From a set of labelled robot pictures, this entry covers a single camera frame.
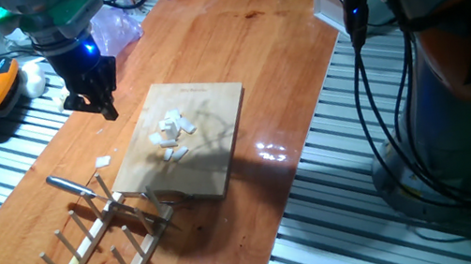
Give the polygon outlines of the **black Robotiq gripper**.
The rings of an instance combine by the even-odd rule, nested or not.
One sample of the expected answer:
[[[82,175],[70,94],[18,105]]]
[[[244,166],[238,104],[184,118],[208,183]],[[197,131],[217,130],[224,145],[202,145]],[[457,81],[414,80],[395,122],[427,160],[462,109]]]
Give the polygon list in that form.
[[[119,112],[112,97],[116,89],[116,58],[103,55],[92,37],[82,39],[69,51],[49,56],[48,61],[73,93],[64,100],[65,110],[101,112],[106,120],[117,120]],[[101,110],[89,100],[92,98],[101,99]]]

